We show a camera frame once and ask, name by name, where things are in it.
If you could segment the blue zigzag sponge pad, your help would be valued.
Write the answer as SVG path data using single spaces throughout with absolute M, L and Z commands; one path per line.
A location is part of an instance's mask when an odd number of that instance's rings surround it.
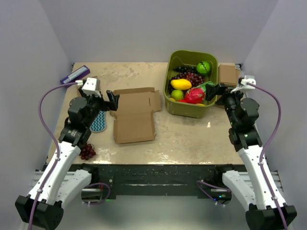
M 107 127 L 106 124 L 106 112 L 100 111 L 94 122 L 90 126 L 90 130 L 92 133 L 100 133 L 103 132 Z

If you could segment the red grape bunch on table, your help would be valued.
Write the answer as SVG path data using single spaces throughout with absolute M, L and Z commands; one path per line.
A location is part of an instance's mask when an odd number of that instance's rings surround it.
M 96 151 L 94 145 L 87 144 L 80 152 L 79 156 L 82 160 L 89 160 L 96 155 Z

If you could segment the yellow mango toy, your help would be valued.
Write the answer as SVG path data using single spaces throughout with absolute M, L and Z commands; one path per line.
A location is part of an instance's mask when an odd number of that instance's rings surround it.
M 171 86 L 176 90 L 188 90 L 192 87 L 192 84 L 189 80 L 186 79 L 177 79 L 171 80 Z

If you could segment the folded cardboard box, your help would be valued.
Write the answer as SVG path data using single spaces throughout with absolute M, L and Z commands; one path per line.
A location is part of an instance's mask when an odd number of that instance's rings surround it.
M 79 86 L 79 92 L 81 95 L 86 95 L 85 93 L 82 92 L 81 88 L 83 86 L 83 84 L 86 82 L 86 79 L 84 80 L 76 80 L 75 83 L 77 83 L 77 85 Z
M 241 70 L 237 69 L 235 65 L 221 64 L 218 67 L 218 82 L 236 87 L 240 73 Z
M 225 97 L 223 95 L 218 95 L 215 106 L 224 109 L 224 98 Z

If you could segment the brown cardboard paper box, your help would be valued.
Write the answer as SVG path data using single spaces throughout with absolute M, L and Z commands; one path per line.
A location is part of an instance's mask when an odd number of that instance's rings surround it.
M 154 113 L 161 111 L 161 97 L 154 87 L 115 90 L 119 95 L 114 117 L 113 137 L 117 144 L 155 139 Z

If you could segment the folded cardboard box left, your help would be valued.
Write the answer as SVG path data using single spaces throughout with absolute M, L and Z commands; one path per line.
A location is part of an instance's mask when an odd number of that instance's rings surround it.
M 86 79 L 84 80 L 76 80 L 75 83 L 77 83 L 77 85 L 79 86 L 79 92 L 81 95 L 86 95 L 85 93 L 82 92 L 81 88 L 83 86 L 83 84 L 86 82 Z

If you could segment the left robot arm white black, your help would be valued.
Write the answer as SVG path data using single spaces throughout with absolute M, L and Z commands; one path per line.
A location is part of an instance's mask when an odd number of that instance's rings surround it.
M 55 141 L 55 153 L 42 176 L 27 196 L 19 196 L 16 209 L 28 229 L 33 226 L 46 230 L 58 227 L 64 208 L 84 188 L 109 185 L 100 182 L 98 169 L 83 165 L 66 183 L 63 182 L 73 161 L 86 146 L 91 135 L 90 126 L 101 111 L 116 111 L 119 95 L 107 91 L 109 100 L 105 101 L 100 91 L 93 95 L 81 92 L 80 97 L 69 103 L 68 117 L 59 139 Z

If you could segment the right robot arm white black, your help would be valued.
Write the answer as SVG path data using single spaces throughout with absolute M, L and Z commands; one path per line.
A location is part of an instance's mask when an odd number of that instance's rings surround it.
M 265 158 L 266 145 L 255 128 L 259 104 L 244 97 L 244 88 L 254 89 L 255 85 L 247 83 L 236 90 L 225 84 L 209 84 L 205 99 L 210 101 L 220 96 L 217 104 L 224 107 L 231 124 L 230 142 L 243 161 L 252 186 L 248 186 L 230 165 L 217 167 L 213 181 L 219 188 L 226 187 L 238 199 L 251 230 L 286 230 L 297 211 L 294 206 L 287 205 L 274 182 Z

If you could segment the green lime toy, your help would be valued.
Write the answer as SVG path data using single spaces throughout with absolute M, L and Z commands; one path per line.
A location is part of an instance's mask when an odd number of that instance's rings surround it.
M 184 92 L 182 90 L 173 90 L 171 92 L 171 98 L 173 98 L 175 101 L 179 101 L 184 99 Z

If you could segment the green plastic basket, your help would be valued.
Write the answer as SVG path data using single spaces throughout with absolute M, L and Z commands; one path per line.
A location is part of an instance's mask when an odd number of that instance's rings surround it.
M 217 101 L 217 96 L 213 97 L 210 101 L 203 100 L 201 102 L 203 105 L 175 102 L 170 99 L 170 81 L 173 77 L 179 74 L 179 72 L 175 71 L 174 69 L 176 67 L 181 67 L 184 65 L 196 67 L 197 64 L 199 64 L 201 61 L 207 61 L 211 66 L 210 72 L 203 77 L 204 82 L 211 81 L 215 86 L 216 84 L 218 84 L 218 60 L 215 56 L 209 53 L 188 50 L 178 50 L 170 55 L 165 74 L 163 89 L 165 107 L 170 114 L 193 118 L 202 118 L 207 113 L 208 108 L 210 106 L 215 105 L 215 102 Z

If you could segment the dark purple grape bunch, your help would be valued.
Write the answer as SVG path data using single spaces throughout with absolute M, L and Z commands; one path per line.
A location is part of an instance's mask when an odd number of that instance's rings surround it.
M 179 73 L 198 73 L 197 68 L 195 66 L 188 66 L 188 65 L 183 65 L 183 66 L 178 66 L 173 69 L 175 72 Z

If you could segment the purple rectangular box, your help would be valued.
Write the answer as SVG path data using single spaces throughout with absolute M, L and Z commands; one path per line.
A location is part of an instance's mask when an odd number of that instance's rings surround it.
M 64 77 L 63 79 L 61 79 L 60 84 L 63 87 L 68 88 L 73 83 L 75 83 L 75 81 L 81 80 L 83 77 L 87 76 L 88 74 L 90 74 L 90 69 L 87 66 L 83 65 L 77 70 L 67 75 L 66 77 Z

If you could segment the red grape bunch in basket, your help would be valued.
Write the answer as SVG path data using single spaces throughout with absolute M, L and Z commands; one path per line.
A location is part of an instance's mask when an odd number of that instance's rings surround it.
M 199 86 L 205 82 L 205 79 L 202 75 L 192 72 L 179 73 L 176 76 L 172 77 L 170 80 L 179 80 L 179 79 L 188 80 L 192 84 L 192 87 Z

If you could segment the folded cardboard box lower right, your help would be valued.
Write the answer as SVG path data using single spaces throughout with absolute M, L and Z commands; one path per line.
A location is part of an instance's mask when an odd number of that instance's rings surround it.
M 215 106 L 224 109 L 224 98 L 225 97 L 223 95 L 218 95 Z

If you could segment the pink dragon fruit toy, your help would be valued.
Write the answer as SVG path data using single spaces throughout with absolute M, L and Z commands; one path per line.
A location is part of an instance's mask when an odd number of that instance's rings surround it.
M 214 86 L 214 83 L 208 81 L 197 87 L 189 89 L 185 94 L 184 100 L 190 104 L 201 104 L 206 95 L 206 85 Z

